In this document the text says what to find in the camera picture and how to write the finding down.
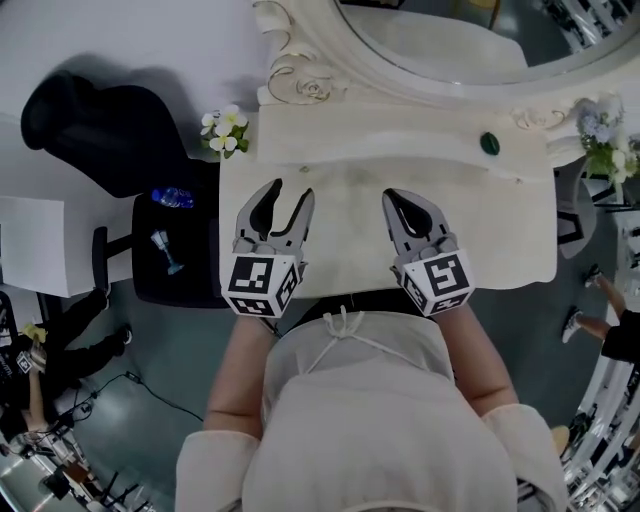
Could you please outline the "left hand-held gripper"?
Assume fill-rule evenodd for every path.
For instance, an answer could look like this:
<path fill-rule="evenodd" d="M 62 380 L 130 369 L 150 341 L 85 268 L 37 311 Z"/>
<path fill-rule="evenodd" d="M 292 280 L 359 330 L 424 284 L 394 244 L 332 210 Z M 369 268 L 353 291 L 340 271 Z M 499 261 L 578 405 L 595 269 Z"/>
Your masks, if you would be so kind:
<path fill-rule="evenodd" d="M 222 296 L 242 316 L 282 317 L 302 283 L 306 265 L 302 246 L 315 210 L 315 194 L 308 188 L 286 227 L 271 232 L 274 205 L 282 185 L 281 178 L 265 184 L 237 215 L 232 269 Z"/>

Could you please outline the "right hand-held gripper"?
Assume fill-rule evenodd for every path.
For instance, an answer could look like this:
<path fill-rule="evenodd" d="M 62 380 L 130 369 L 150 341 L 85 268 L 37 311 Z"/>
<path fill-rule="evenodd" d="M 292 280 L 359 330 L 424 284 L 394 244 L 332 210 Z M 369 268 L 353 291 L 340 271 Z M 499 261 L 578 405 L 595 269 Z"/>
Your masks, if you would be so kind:
<path fill-rule="evenodd" d="M 397 257 L 398 285 L 420 313 L 433 316 L 464 305 L 475 290 L 471 265 L 441 209 L 424 197 L 386 189 L 382 208 Z"/>

